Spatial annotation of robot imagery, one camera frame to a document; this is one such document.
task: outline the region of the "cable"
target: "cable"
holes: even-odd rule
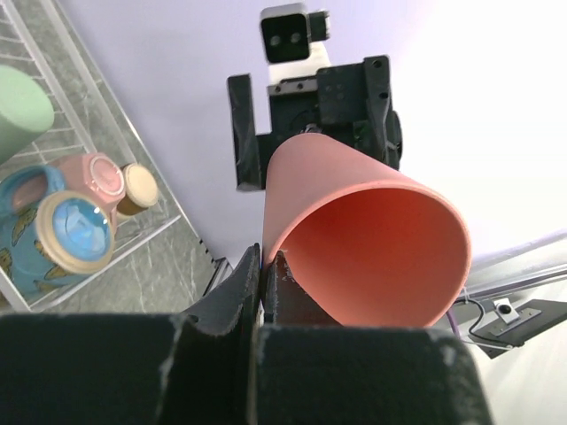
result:
[[[482,339],[482,340],[484,340],[484,341],[487,341],[487,342],[493,343],[493,344],[498,344],[498,345],[503,345],[503,344],[505,344],[505,345],[509,345],[509,346],[511,346],[511,347],[513,347],[513,348],[517,348],[517,347],[521,346],[521,345],[508,344],[508,343],[505,343],[505,342],[503,342],[503,341],[499,341],[498,339],[487,338],[487,337],[485,337],[485,336],[481,336],[481,335],[477,334],[477,333],[476,333],[477,326],[478,326],[478,324],[480,324],[480,322],[485,318],[486,310],[485,310],[485,308],[482,306],[482,304],[480,304],[477,300],[471,299],[471,298],[468,298],[467,301],[458,301],[456,304],[467,304],[467,303],[472,303],[472,304],[476,305],[476,306],[478,307],[478,309],[480,310],[480,315],[478,316],[477,321],[475,321],[475,322],[472,324],[472,326],[470,326],[470,328],[469,328],[469,334],[470,334],[470,335],[474,336],[474,337],[477,338],[477,339]]]
[[[514,350],[516,348],[516,347],[513,347],[511,345],[508,345],[508,346],[505,347],[503,345],[484,344],[484,343],[478,343],[476,341],[467,341],[465,339],[462,339],[461,342],[463,344],[476,345],[477,347],[494,348],[496,350],[502,350],[504,352],[509,352],[510,350]]]
[[[459,330],[457,319],[454,317],[453,307],[447,310],[447,319],[449,320],[449,325],[451,325],[451,330],[453,330],[454,335],[461,339],[461,331]]]

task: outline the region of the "cream lid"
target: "cream lid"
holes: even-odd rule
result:
[[[145,166],[130,164],[124,167],[122,172],[126,183],[126,196],[134,204],[150,208],[158,203],[158,183]]]

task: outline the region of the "small jar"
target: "small jar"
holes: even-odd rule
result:
[[[159,199],[158,183],[150,171],[139,164],[128,164],[122,168],[125,196],[116,206],[118,221],[129,220],[156,205]]]

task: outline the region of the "black bracket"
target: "black bracket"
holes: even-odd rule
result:
[[[532,299],[515,309],[515,312],[517,317],[514,320],[506,321],[499,314],[498,319],[478,329],[475,335],[470,335],[470,339],[479,343],[479,348],[490,359],[507,352],[506,347],[520,347],[535,336],[566,321],[567,303]]]
[[[228,90],[238,190],[265,189],[268,163],[277,147],[306,132],[323,133],[400,168],[402,135],[392,108],[387,56],[321,68],[316,75],[269,86],[269,134],[256,134],[250,75],[229,77]]]
[[[183,313],[8,315],[0,333],[3,424],[492,423],[456,338],[339,326],[281,252],[261,277],[257,244]]]

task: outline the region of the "metal bracket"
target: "metal bracket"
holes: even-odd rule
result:
[[[529,320],[537,317],[538,315],[540,315],[541,310],[536,310],[535,308],[525,308],[524,310],[520,311],[520,313],[516,313],[516,311],[514,311],[514,313],[517,315],[517,319],[515,319],[512,322],[506,322],[504,324],[502,324],[500,321],[498,321],[497,323],[494,324],[494,327],[491,330],[491,333],[494,336],[504,335],[507,332],[509,332],[510,330],[517,328],[518,326],[523,325],[527,321],[529,321]]]
[[[498,298],[493,301],[493,304],[496,314],[498,314],[498,317],[500,317],[507,325],[520,319],[520,315],[512,306],[509,299]]]
[[[281,81],[279,84],[268,86],[268,94],[270,96],[296,95],[298,93],[313,93],[316,91],[317,80],[315,77]]]

